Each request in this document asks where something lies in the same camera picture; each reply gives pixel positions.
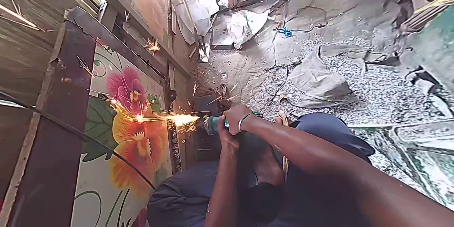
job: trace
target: angle grinder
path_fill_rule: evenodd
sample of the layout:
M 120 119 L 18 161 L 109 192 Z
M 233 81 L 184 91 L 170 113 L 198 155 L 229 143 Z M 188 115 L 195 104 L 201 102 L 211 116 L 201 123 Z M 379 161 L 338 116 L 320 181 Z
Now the angle grinder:
M 253 112 L 253 114 L 257 117 L 263 118 L 263 116 L 259 112 Z M 208 135 L 216 135 L 218 134 L 218 122 L 221 121 L 221 117 L 214 117 L 214 116 L 208 116 L 205 118 L 203 121 L 203 127 L 205 128 L 205 131 L 207 131 Z M 224 121 L 224 126 L 225 127 L 230 127 L 230 124 L 228 123 L 228 120 L 225 119 Z

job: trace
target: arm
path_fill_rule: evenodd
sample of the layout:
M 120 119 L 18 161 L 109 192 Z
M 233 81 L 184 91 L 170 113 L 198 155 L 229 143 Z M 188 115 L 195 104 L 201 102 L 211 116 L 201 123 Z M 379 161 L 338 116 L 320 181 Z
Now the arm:
M 236 153 L 238 142 L 224 128 L 225 116 L 218 123 L 221 139 L 221 157 L 218 176 L 214 183 L 213 193 L 208 204 L 207 218 L 203 226 L 223 227 L 236 226 Z
M 224 112 L 232 134 L 239 132 L 238 120 L 249 112 L 243 105 Z M 243 120 L 241 129 L 277 147 L 305 172 L 344 175 L 358 190 L 361 210 L 373 226 L 440 227 L 454 223 L 449 209 L 324 139 L 254 115 Z

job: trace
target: power cord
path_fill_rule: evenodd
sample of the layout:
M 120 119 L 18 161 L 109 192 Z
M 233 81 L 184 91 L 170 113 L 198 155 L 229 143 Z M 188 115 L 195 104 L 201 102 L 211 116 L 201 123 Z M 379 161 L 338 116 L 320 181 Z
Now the power cord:
M 153 188 L 154 190 L 156 190 L 156 187 L 154 187 L 154 185 L 150 182 L 150 180 L 148 180 L 144 174 L 142 174 L 140 172 L 140 170 L 138 170 L 133 164 L 131 164 L 128 160 L 126 160 L 125 158 L 123 158 L 123 156 L 119 155 L 116 151 L 110 149 L 109 147 L 107 147 L 106 145 L 104 145 L 103 143 L 99 142 L 98 140 L 80 132 L 78 129 L 72 127 L 71 125 L 69 124 L 66 124 L 65 122 L 63 122 L 62 120 L 54 117 L 53 115 L 51 114 L 48 114 L 46 112 L 43 112 L 41 110 L 38 110 L 36 109 L 35 107 L 31 106 L 31 105 L 28 105 L 27 103 L 23 102 L 23 101 L 20 101 L 18 99 L 16 99 L 15 97 L 3 92 L 3 91 L 0 91 L 0 95 L 4 96 L 5 98 L 8 98 L 10 101 L 26 108 L 26 109 L 29 109 L 33 112 L 36 112 L 42 116 L 44 116 L 46 119 L 48 119 L 49 121 L 59 125 L 60 127 L 62 127 L 63 129 L 65 129 L 66 131 L 72 133 L 73 135 L 76 135 L 79 139 L 81 139 L 82 141 L 87 141 L 87 142 L 92 142 L 92 143 L 98 143 L 100 144 L 101 146 L 103 146 L 105 149 L 109 150 L 110 153 L 112 153 L 113 155 L 117 156 L 120 160 L 122 160 L 124 163 L 126 163 L 128 166 L 130 166 L 135 172 L 137 172 L 137 174 L 139 174 L 140 177 L 142 177 L 145 182 L 147 182 L 147 184 L 150 185 L 151 188 Z

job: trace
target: person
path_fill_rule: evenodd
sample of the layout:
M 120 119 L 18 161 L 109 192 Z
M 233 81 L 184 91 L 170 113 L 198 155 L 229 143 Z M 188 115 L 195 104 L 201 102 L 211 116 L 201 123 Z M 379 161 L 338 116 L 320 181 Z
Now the person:
M 279 118 L 273 123 L 236 105 L 224 112 L 218 131 L 219 162 L 199 163 L 162 182 L 148 202 L 151 226 L 454 224 L 451 210 L 374 168 L 368 159 L 374 149 L 332 115 L 303 115 L 288 127 Z M 270 145 L 246 151 L 245 158 L 254 158 L 253 185 L 240 182 L 247 168 L 241 151 L 250 141 L 238 139 L 244 131 Z M 287 177 L 272 147 L 288 158 Z

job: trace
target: wrist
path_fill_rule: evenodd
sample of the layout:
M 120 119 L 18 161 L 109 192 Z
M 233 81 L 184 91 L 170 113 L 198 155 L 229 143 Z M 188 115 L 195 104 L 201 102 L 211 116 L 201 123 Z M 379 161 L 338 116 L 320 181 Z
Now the wrist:
M 236 156 L 236 153 L 238 152 L 238 148 L 233 145 L 233 144 L 226 144 L 221 147 L 221 157 L 222 156 L 227 156 L 227 157 L 234 157 Z
M 251 131 L 253 127 L 253 123 L 256 122 L 256 118 L 260 119 L 259 117 L 250 114 L 248 115 L 242 122 L 241 122 L 241 130 L 244 131 Z

